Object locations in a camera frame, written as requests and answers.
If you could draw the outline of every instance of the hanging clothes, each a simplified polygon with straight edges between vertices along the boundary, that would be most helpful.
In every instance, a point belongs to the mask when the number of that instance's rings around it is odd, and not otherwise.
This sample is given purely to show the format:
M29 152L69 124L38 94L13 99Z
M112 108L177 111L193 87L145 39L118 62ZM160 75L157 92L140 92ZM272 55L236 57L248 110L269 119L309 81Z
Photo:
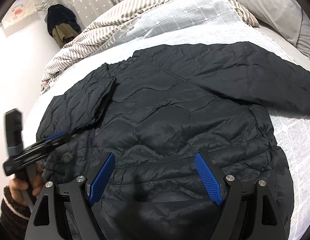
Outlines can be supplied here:
M47 30L61 48L82 31L76 22L75 14L61 4L48 8Z

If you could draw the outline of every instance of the metal screw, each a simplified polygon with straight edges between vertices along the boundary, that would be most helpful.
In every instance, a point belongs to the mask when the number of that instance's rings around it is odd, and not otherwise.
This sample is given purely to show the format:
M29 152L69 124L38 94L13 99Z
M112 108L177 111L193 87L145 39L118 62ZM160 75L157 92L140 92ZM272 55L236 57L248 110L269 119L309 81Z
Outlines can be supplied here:
M266 186L266 182L264 180L260 180L258 181L259 185L261 185L262 187Z
M49 181L49 182L47 182L47 183L45 184L45 187L51 187L51 186L53 186L53 182L51 182L51 181Z
M233 175L227 175L227 176L226 176L226 179L227 179L228 181L234 181L234 180L235 180L235 177L234 177Z
M82 181L85 180L85 177L84 177L84 176L78 176L78 177L76 178L76 180L77 180L77 182L82 182Z

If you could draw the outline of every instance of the gray pillow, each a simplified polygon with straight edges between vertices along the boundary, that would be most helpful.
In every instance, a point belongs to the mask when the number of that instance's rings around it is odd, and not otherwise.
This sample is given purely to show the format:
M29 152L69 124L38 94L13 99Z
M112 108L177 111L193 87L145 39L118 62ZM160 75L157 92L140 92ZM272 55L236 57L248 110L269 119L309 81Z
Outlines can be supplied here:
M296 0L238 0L310 59L310 21Z

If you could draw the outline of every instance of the finger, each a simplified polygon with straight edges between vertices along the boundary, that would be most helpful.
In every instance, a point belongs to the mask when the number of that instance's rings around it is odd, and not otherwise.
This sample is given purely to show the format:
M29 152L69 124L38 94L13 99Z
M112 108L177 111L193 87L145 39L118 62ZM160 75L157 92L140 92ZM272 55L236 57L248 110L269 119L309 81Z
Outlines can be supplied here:
M41 165L37 165L37 171L38 172L43 172L44 167Z
M11 191L26 190L28 188L28 184L25 181L17 178L11 179L8 182L8 186Z
M34 188L32 192L33 196L38 197L40 192L42 191L42 188L43 186Z
M42 177L41 175L37 175L33 181L33 187L38 187L39 185L41 185L43 183Z

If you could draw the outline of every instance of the jacket zipper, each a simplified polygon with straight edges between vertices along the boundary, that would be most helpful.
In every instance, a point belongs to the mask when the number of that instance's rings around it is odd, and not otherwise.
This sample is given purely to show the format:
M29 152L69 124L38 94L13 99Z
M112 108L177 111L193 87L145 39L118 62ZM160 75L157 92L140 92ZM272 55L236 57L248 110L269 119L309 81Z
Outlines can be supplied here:
M89 166L91 164L91 158L92 158L92 150L93 150L93 139L94 139L94 131L95 129L91 129L88 133L88 139L87 139L87 152L86 152L86 168L84 169L84 174L86 175L89 169Z

